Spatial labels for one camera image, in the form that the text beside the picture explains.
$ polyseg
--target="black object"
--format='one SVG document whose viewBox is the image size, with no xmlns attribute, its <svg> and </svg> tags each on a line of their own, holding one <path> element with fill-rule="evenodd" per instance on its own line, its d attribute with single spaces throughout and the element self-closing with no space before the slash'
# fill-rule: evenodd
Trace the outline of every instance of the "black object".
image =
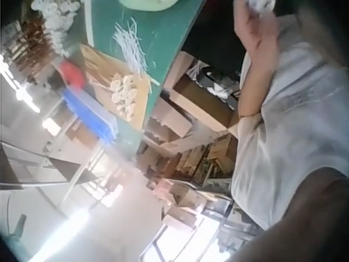
<svg viewBox="0 0 349 262">
<path fill-rule="evenodd" d="M 225 76 L 241 70 L 245 48 L 234 33 L 233 0 L 216 1 L 215 12 L 193 25 L 182 50 Z M 277 16 L 294 14 L 292 0 L 277 0 Z"/>
<path fill-rule="evenodd" d="M 221 88 L 227 90 L 230 95 L 227 99 L 222 99 L 229 106 L 237 110 L 238 97 L 240 95 L 239 81 L 240 73 L 234 72 L 231 76 L 225 76 L 216 71 L 213 67 L 204 67 L 200 70 L 196 77 L 197 83 L 203 88 L 213 88 L 214 85 L 219 85 Z"/>
<path fill-rule="evenodd" d="M 349 16 L 345 0 L 293 0 L 303 35 L 324 58 L 349 67 Z"/>
</svg>

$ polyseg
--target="white item in hand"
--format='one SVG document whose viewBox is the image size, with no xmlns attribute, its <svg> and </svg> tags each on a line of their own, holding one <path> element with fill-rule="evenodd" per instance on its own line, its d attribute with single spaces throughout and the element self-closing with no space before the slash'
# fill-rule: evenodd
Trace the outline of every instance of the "white item in hand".
<svg viewBox="0 0 349 262">
<path fill-rule="evenodd" d="M 275 0 L 246 0 L 246 2 L 249 7 L 260 14 L 273 11 L 275 7 Z"/>
</svg>

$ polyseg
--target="wooden board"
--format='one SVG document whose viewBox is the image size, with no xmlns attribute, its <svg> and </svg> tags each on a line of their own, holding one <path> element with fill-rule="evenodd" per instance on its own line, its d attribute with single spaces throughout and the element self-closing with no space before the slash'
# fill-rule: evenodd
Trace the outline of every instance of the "wooden board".
<svg viewBox="0 0 349 262">
<path fill-rule="evenodd" d="M 81 44 L 80 47 L 85 60 L 87 79 L 94 88 L 96 99 L 114 115 L 126 121 L 125 116 L 120 114 L 117 105 L 111 100 L 112 93 L 109 90 L 109 85 L 115 74 L 121 76 L 131 74 L 127 64 L 105 55 L 89 45 Z M 129 123 L 135 129 L 142 130 L 148 93 L 151 92 L 151 82 L 149 76 L 143 74 L 141 77 L 134 75 L 134 83 L 137 87 L 136 108 Z"/>
</svg>

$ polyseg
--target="wall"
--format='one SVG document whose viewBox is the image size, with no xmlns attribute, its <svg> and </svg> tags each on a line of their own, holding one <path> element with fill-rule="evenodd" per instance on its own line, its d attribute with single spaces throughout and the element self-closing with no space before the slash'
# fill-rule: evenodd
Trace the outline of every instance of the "wall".
<svg viewBox="0 0 349 262">
<path fill-rule="evenodd" d="M 52 104 L 55 96 L 42 94 L 45 99 L 38 102 L 41 113 L 36 114 L 23 102 L 16 101 L 14 91 L 1 78 L 1 139 L 19 147 L 42 153 L 51 135 L 42 128 L 42 117 Z M 7 149 L 7 153 L 18 158 L 39 161 L 37 157 Z M 90 150 L 81 144 L 64 139 L 62 149 L 55 157 L 81 163 L 89 156 Z M 25 169 L 15 165 L 22 179 L 28 178 L 35 168 Z M 39 177 L 41 181 L 63 180 L 56 170 L 45 169 Z M 139 175 L 131 175 L 123 193 L 111 208 L 99 205 L 91 212 L 91 218 L 83 232 L 50 261 L 122 261 L 135 262 L 161 228 L 162 204 L 145 187 L 147 180 Z M 52 231 L 64 221 L 64 215 L 55 210 L 56 205 L 67 191 L 68 185 L 46 187 L 42 190 L 26 189 L 12 194 L 9 205 L 11 230 L 20 216 L 27 215 L 23 244 L 30 254 L 39 250 Z M 7 217 L 3 212 L 7 197 L 1 192 L 0 229 L 6 232 Z M 80 208 L 88 208 L 94 199 L 80 186 L 76 186 L 62 206 L 63 214 L 70 215 Z"/>
</svg>

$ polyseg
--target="cardboard box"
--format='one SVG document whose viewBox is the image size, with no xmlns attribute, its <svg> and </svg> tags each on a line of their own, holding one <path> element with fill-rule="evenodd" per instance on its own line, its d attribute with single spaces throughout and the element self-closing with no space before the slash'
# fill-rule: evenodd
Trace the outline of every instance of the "cardboard box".
<svg viewBox="0 0 349 262">
<path fill-rule="evenodd" d="M 192 55 L 180 51 L 177 57 L 174 59 L 169 75 L 167 76 L 164 82 L 163 89 L 168 92 L 172 90 L 175 84 L 179 81 L 179 79 L 189 69 L 193 61 L 194 58 Z"/>
<path fill-rule="evenodd" d="M 150 118 L 145 130 L 145 136 L 152 139 L 156 144 L 163 144 L 167 142 L 176 141 L 179 136 L 175 134 L 169 127 L 163 125 L 161 122 Z"/>
<path fill-rule="evenodd" d="M 191 232 L 195 229 L 197 218 L 194 214 L 177 207 L 171 207 L 163 219 L 163 223 L 180 231 Z"/>
<path fill-rule="evenodd" d="M 231 134 L 218 138 L 211 146 L 207 159 L 214 160 L 224 173 L 234 169 L 238 140 Z"/>
<path fill-rule="evenodd" d="M 182 157 L 180 158 L 178 165 L 176 167 L 176 170 L 181 170 L 185 164 L 185 162 L 187 161 L 189 154 L 190 154 L 191 150 L 185 151 L 184 153 L 182 153 Z"/>
<path fill-rule="evenodd" d="M 149 167 L 155 168 L 159 158 L 160 154 L 155 149 L 147 147 L 143 154 L 136 157 L 136 167 L 146 172 Z"/>
<path fill-rule="evenodd" d="M 207 203 L 207 199 L 203 195 L 184 184 L 174 184 L 170 189 L 170 194 L 173 197 L 170 202 L 195 214 L 200 214 Z"/>
<path fill-rule="evenodd" d="M 183 168 L 191 168 L 193 166 L 197 166 L 205 152 L 205 149 L 205 146 L 198 146 L 191 150 L 185 164 L 183 165 Z"/>
<path fill-rule="evenodd" d="M 163 178 L 170 178 L 173 173 L 176 171 L 176 167 L 182 157 L 182 154 L 178 153 L 174 157 L 170 158 L 170 160 L 167 162 L 165 168 L 161 172 L 161 177 Z"/>
<path fill-rule="evenodd" d="M 207 199 L 202 194 L 184 184 L 174 183 L 166 179 L 159 181 L 153 194 L 168 204 L 193 214 L 200 214 L 207 203 Z"/>
<path fill-rule="evenodd" d="M 185 137 L 192 128 L 192 123 L 161 97 L 157 100 L 152 118 L 170 128 L 180 138 Z"/>
<path fill-rule="evenodd" d="M 153 194 L 159 199 L 168 201 L 168 199 L 171 199 L 170 190 L 173 185 L 173 182 L 166 179 L 161 179 L 153 189 Z"/>
<path fill-rule="evenodd" d="M 186 75 L 171 90 L 170 100 L 216 132 L 231 125 L 234 111 Z"/>
</svg>

